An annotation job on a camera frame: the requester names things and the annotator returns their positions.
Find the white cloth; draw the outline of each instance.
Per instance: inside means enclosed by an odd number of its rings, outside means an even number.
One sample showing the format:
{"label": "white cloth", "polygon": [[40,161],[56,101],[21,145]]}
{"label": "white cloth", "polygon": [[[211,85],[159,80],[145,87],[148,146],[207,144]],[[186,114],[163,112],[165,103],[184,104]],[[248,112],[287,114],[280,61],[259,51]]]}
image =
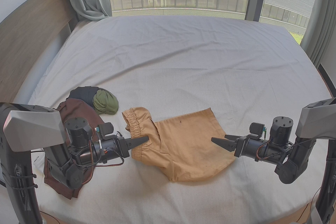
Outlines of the white cloth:
{"label": "white cloth", "polygon": [[[30,104],[56,107],[78,86],[117,97],[116,115],[101,117],[126,137],[121,112],[130,107],[146,107],[154,121],[211,107],[232,135],[248,134],[254,121],[270,129],[274,117],[291,117],[293,142],[302,107],[330,98],[285,28],[201,16],[90,22],[65,42]],[[127,158],[119,167],[96,168],[78,199],[58,195],[42,178],[36,193],[43,211],[69,223],[268,223],[313,197],[326,152],[327,141],[318,141],[307,170],[290,185],[274,165],[247,157],[196,183],[169,182],[158,168]]]}

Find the bed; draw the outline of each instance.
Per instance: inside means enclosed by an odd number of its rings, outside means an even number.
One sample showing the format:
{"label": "bed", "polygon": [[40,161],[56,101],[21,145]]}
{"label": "bed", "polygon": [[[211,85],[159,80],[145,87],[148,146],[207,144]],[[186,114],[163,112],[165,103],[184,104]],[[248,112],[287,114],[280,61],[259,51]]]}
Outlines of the bed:
{"label": "bed", "polygon": [[[211,107],[233,135],[246,135],[254,121],[270,128],[274,117],[291,117],[294,141],[301,108],[330,98],[286,29],[205,16],[80,22],[29,103],[57,107],[77,86],[106,88],[118,98],[117,114],[101,117],[125,137],[121,112],[130,107],[146,107],[154,121]],[[326,151],[327,141],[318,141],[307,170],[289,185],[280,182],[274,165],[246,157],[211,180],[187,183],[172,183],[158,168],[127,158],[120,167],[96,168],[72,200],[33,170],[41,210],[68,223],[256,224],[287,216],[312,199],[322,182]]]}

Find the green garment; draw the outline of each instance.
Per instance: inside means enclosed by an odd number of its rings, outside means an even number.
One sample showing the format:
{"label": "green garment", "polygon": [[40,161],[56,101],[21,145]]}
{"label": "green garment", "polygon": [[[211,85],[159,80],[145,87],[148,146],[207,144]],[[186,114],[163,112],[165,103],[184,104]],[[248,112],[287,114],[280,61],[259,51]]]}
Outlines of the green garment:
{"label": "green garment", "polygon": [[93,97],[93,106],[97,114],[114,115],[119,108],[116,97],[107,90],[98,90]]}

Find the wooden headboard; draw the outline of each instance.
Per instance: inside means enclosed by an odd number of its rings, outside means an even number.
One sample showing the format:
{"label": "wooden headboard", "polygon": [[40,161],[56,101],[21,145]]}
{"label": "wooden headboard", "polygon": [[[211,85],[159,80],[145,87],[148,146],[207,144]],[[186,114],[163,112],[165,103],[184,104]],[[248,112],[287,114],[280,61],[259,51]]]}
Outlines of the wooden headboard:
{"label": "wooden headboard", "polygon": [[27,0],[0,23],[0,102],[12,102],[40,54],[75,16],[69,0]]}

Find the brown garment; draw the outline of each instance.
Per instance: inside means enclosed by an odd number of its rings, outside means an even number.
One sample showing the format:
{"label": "brown garment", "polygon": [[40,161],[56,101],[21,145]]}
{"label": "brown garment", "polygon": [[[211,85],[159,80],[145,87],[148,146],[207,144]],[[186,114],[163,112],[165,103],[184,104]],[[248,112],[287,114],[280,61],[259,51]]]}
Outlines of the brown garment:
{"label": "brown garment", "polygon": [[[61,102],[56,110],[59,111],[63,123],[67,119],[72,117],[83,117],[93,127],[97,127],[99,124],[104,123],[101,117],[99,117],[99,115],[96,113],[96,111],[91,106],[89,106],[87,103],[85,103],[80,99],[68,98],[65,102]],[[92,140],[98,141],[97,134],[95,133],[94,130]],[[67,145],[70,144],[70,140],[68,137],[65,142]],[[49,162],[46,157],[44,158],[43,172],[44,172],[44,183],[52,187],[58,194],[61,194],[68,199],[71,199],[72,197],[75,198],[78,197],[78,193],[82,187],[77,189],[71,189],[66,187],[62,183],[58,182],[56,179],[54,179],[53,176],[50,174]],[[90,173],[91,168],[87,169],[84,172],[84,181],[86,181],[89,178]]]}
{"label": "brown garment", "polygon": [[132,138],[149,141],[132,149],[132,158],[158,166],[170,181],[202,181],[222,171],[235,159],[233,152],[211,142],[225,132],[210,108],[153,122],[143,107],[124,111],[126,130]]}

